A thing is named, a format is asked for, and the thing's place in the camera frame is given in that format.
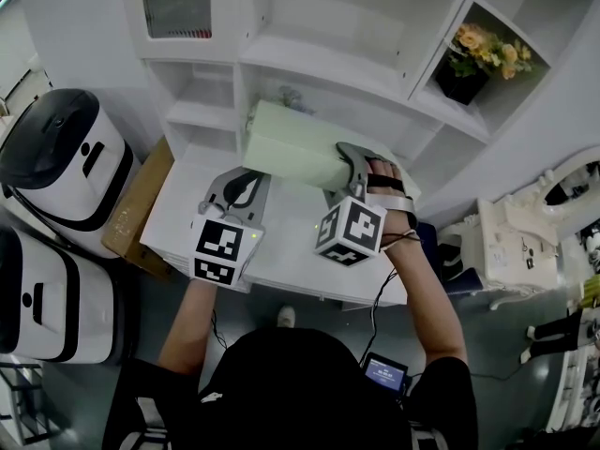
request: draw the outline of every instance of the black pot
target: black pot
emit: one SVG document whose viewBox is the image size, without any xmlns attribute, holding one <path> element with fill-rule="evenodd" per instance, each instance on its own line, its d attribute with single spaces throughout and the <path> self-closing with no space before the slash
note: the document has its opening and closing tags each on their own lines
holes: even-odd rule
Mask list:
<svg viewBox="0 0 600 450">
<path fill-rule="evenodd" d="M 474 75 L 457 77 L 455 70 L 450 67 L 450 61 L 446 60 L 440 71 L 438 71 L 435 80 L 440 85 L 443 94 L 448 98 L 463 105 L 469 105 L 489 80 L 489 76 L 484 70 L 478 68 L 477 73 Z"/>
</svg>

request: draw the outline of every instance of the small display device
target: small display device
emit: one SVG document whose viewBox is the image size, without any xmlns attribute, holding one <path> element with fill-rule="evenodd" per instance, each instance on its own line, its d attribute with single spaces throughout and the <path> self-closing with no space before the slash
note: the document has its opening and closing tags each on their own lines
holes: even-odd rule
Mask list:
<svg viewBox="0 0 600 450">
<path fill-rule="evenodd" d="M 398 397 L 404 395 L 408 367 L 375 353 L 369 353 L 363 370 L 367 377 L 387 391 Z"/>
</svg>

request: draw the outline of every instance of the shoe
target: shoe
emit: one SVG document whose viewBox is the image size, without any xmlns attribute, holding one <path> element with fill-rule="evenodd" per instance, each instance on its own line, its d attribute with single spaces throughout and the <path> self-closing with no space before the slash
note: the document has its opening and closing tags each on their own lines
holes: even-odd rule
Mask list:
<svg viewBox="0 0 600 450">
<path fill-rule="evenodd" d="M 525 352 L 523 352 L 521 354 L 519 361 L 520 361 L 521 365 L 525 365 L 531 359 L 532 359 L 532 353 L 531 353 L 530 349 L 527 349 Z"/>
<path fill-rule="evenodd" d="M 527 338 L 529 340 L 536 340 L 536 338 L 535 338 L 535 327 L 534 326 L 528 326 L 527 327 Z"/>
<path fill-rule="evenodd" d="M 293 307 L 285 305 L 279 311 L 277 315 L 277 327 L 282 328 L 294 328 L 296 325 L 296 312 Z"/>
</svg>

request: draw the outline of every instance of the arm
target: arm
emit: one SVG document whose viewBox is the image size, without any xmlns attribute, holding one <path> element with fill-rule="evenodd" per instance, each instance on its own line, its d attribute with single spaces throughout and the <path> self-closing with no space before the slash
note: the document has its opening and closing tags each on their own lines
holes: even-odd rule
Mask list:
<svg viewBox="0 0 600 450">
<path fill-rule="evenodd" d="M 388 163 L 372 160 L 370 167 L 375 174 L 401 180 L 399 170 Z M 374 187 L 370 188 L 369 192 L 402 195 L 391 188 Z M 383 227 L 384 235 L 405 233 L 409 229 L 406 214 L 388 211 Z M 393 239 L 384 237 L 382 242 L 386 244 Z M 429 265 L 421 244 L 408 239 L 400 240 L 386 253 L 406 288 L 408 306 L 416 335 L 425 350 L 427 365 L 446 356 L 456 357 L 467 363 L 467 350 L 460 321 L 442 284 Z"/>
<path fill-rule="evenodd" d="M 217 285 L 191 280 L 171 331 L 160 351 L 158 366 L 182 375 L 200 375 L 210 335 Z"/>
</svg>

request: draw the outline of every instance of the screen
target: screen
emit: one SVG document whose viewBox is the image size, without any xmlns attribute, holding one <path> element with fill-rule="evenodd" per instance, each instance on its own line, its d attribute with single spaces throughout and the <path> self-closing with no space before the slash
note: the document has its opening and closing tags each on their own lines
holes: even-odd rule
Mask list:
<svg viewBox="0 0 600 450">
<path fill-rule="evenodd" d="M 396 391 L 400 390 L 404 379 L 404 371 L 373 359 L 369 360 L 365 374 L 375 383 Z"/>
</svg>

